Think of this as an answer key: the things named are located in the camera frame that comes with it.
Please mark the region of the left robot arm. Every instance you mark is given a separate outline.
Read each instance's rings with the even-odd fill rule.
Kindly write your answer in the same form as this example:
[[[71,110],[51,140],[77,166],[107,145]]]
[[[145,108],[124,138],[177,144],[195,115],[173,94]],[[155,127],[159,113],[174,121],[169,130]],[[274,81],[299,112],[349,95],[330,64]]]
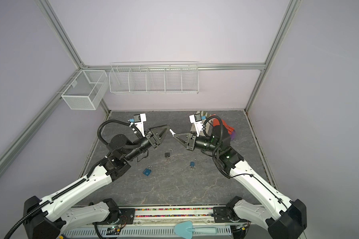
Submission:
[[[118,134],[106,141],[102,129],[110,123],[130,127],[138,138],[130,141],[125,135]],[[131,167],[130,161],[142,153],[148,153],[151,147],[158,147],[170,131],[169,125],[157,126],[148,132],[143,130],[143,126],[143,120],[104,121],[97,130],[97,137],[106,146],[108,153],[85,175],[63,189],[41,199],[36,196],[27,199],[23,217],[12,226],[5,238],[11,238],[20,226],[24,226],[29,239],[57,239],[66,231],[87,224],[117,222],[121,213],[113,199],[82,208],[75,208],[74,205],[123,176]]]

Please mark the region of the dark grey padlock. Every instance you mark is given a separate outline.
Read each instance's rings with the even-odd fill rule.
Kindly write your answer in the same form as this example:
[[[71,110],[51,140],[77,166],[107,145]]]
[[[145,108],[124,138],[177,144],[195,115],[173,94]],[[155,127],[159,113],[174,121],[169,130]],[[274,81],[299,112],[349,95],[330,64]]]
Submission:
[[[169,149],[167,152],[165,152],[165,155],[164,155],[165,158],[166,158],[166,159],[171,158],[172,153],[173,153],[173,150],[172,150],[172,149]]]

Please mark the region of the purple pink brush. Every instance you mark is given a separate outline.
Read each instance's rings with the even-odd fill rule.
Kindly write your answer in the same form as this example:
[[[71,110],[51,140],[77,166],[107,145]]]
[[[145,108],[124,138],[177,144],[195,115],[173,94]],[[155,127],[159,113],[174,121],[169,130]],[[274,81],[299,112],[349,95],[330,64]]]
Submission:
[[[233,141],[236,137],[236,131],[232,131],[231,134],[230,134],[230,138],[231,138],[231,141]]]

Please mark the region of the red rubber glove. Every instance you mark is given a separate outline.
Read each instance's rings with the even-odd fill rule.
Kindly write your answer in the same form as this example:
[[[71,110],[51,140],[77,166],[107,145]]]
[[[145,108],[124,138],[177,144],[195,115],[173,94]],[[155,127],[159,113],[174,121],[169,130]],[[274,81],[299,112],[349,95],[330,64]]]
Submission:
[[[224,125],[224,127],[228,130],[228,133],[230,135],[232,135],[234,132],[235,132],[235,128],[233,128],[232,126],[228,125],[225,120],[221,120],[222,121],[222,124]],[[217,119],[213,119],[212,120],[212,125],[213,126],[216,126],[216,125],[220,125],[219,121]]]

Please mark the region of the white mesh box basket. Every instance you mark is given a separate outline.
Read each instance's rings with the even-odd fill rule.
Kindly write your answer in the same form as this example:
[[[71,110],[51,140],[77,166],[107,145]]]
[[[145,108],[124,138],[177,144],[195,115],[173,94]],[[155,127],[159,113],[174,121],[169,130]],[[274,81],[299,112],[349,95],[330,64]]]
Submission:
[[[109,88],[108,74],[104,70],[81,70],[62,98],[72,110],[96,110]]]

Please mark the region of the aluminium frame profile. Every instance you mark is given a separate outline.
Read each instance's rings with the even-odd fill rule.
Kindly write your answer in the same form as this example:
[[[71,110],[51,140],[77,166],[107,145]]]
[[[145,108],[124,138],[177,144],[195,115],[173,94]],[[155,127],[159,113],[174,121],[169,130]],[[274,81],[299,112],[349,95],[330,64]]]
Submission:
[[[259,86],[264,79],[265,71],[269,69],[272,61],[275,59],[275,55],[282,43],[287,30],[293,20],[293,17],[297,13],[301,2],[290,1],[286,10],[286,13],[281,22],[280,29],[277,32],[275,40],[270,48],[269,54],[263,63],[215,63],[215,64],[199,64],[199,63],[179,63],[179,64],[161,64],[161,65],[131,65],[130,68],[134,70],[145,69],[148,72],[163,71],[168,73],[170,71],[184,71],[188,69],[195,69],[198,71],[215,71],[215,70],[258,70],[260,71],[259,78],[254,86],[254,90],[251,93],[246,109],[249,109],[254,101],[254,98],[258,92]],[[78,54],[74,50],[72,43],[68,39],[65,31],[62,28],[55,12],[53,11],[49,1],[36,1],[36,5],[39,7],[42,14],[45,16],[52,30],[57,34],[59,41],[62,43],[65,50],[68,51],[69,56],[73,58],[73,62],[77,63]],[[30,140],[35,136],[43,124],[48,120],[52,113],[56,110],[60,104],[63,93],[68,89],[70,83],[72,83],[80,73],[85,71],[113,71],[115,67],[113,65],[106,66],[85,66],[83,62],[78,63],[78,69],[68,78],[66,83],[61,89],[52,97],[44,108],[34,117],[34,119],[24,128],[24,130],[11,142],[8,148],[0,155],[0,178],[4,175],[6,170],[18,157],[18,155],[27,146]]]

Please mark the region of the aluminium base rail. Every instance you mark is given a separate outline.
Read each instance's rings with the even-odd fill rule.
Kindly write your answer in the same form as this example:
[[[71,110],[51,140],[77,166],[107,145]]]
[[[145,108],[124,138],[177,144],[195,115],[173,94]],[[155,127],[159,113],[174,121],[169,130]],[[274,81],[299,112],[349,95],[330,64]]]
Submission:
[[[168,227],[191,221],[195,226],[235,225],[247,221],[230,217],[224,205],[176,205],[120,207],[111,213],[99,203],[73,208],[63,214],[63,219],[84,220],[80,225],[98,223],[101,227]]]

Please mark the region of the beige fabric glove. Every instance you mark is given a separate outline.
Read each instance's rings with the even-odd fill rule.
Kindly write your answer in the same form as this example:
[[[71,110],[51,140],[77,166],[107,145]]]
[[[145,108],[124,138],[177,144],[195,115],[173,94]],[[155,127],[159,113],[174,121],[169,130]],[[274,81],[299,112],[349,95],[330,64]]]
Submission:
[[[210,113],[208,113],[207,111],[197,111],[196,113],[194,113],[194,116],[195,115],[200,115],[200,118],[201,118],[201,123],[204,124],[205,120],[211,116]],[[205,125],[205,131],[207,133],[210,133],[210,130],[212,128],[212,120],[210,120],[209,122],[206,123]],[[196,125],[195,125],[195,122],[191,122],[191,128],[190,128],[190,131],[194,131],[196,132]]]

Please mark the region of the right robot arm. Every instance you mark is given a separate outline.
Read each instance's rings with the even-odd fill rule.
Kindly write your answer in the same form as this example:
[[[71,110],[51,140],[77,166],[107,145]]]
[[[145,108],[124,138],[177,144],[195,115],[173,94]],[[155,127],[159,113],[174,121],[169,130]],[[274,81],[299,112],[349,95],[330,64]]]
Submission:
[[[244,219],[262,227],[273,239],[300,238],[307,228],[305,204],[282,194],[249,165],[231,146],[231,134],[219,116],[191,115],[190,121],[196,130],[188,133],[171,131],[173,138],[189,151],[199,149],[210,156],[224,177],[239,182],[260,203],[254,205],[234,197],[226,205],[230,217],[234,221]]]

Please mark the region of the teal garden trowel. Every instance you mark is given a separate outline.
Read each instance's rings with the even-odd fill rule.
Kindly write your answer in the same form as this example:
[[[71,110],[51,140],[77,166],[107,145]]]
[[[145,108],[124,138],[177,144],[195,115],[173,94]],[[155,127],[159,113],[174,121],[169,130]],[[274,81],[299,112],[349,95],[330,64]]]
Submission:
[[[214,227],[194,228],[191,221],[185,221],[175,225],[174,232],[184,239],[192,239],[194,233],[216,235],[217,229]]]

